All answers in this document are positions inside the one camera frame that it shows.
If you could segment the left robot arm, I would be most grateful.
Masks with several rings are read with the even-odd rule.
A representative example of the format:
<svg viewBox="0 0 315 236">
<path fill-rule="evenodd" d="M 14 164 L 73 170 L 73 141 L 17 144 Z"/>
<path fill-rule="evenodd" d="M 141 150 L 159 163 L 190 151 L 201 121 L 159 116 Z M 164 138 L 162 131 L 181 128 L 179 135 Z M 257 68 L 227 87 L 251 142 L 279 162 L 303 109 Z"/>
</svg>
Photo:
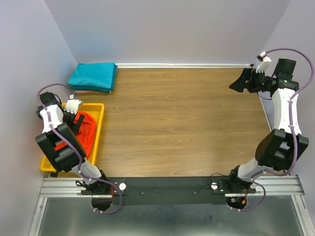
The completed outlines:
<svg viewBox="0 0 315 236">
<path fill-rule="evenodd" d="M 82 178 L 77 185 L 92 194 L 104 194 L 113 187 L 105 173 L 88 159 L 92 153 L 97 125 L 95 119 L 79 112 L 82 101 L 71 98 L 62 106 L 56 95 L 38 96 L 36 114 L 43 120 L 42 133 L 35 140 L 57 172 L 73 173 Z"/>
</svg>

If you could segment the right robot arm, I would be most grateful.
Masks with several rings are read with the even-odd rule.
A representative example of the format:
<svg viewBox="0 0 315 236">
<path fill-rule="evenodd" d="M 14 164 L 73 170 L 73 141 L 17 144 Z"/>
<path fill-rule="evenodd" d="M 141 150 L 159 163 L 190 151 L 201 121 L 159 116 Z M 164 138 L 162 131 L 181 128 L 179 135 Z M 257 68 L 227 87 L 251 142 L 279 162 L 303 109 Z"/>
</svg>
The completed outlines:
<svg viewBox="0 0 315 236">
<path fill-rule="evenodd" d="M 230 172 L 226 186 L 233 193 L 249 189 L 254 180 L 265 173 L 288 173 L 309 145 L 309 139 L 302 135 L 298 124 L 299 84 L 292 79 L 296 62 L 279 59 L 273 75 L 266 76 L 264 70 L 270 63 L 266 58 L 258 68 L 243 69 L 240 77 L 229 86 L 236 92 L 269 92 L 274 105 L 272 131 L 259 143 L 251 161 Z"/>
</svg>

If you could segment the orange t shirt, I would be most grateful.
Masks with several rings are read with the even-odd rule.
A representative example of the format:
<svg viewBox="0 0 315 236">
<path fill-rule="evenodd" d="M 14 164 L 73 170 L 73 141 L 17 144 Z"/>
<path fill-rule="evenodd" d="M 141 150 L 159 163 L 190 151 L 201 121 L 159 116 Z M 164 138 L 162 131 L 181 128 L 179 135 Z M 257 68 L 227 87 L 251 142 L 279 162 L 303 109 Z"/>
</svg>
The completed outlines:
<svg viewBox="0 0 315 236">
<path fill-rule="evenodd" d="M 74 119 L 75 124 L 79 121 L 81 115 L 84 116 L 84 119 L 75 137 L 86 152 L 86 159 L 89 159 L 94 146 L 97 125 L 95 119 L 86 112 L 77 113 Z"/>
</svg>

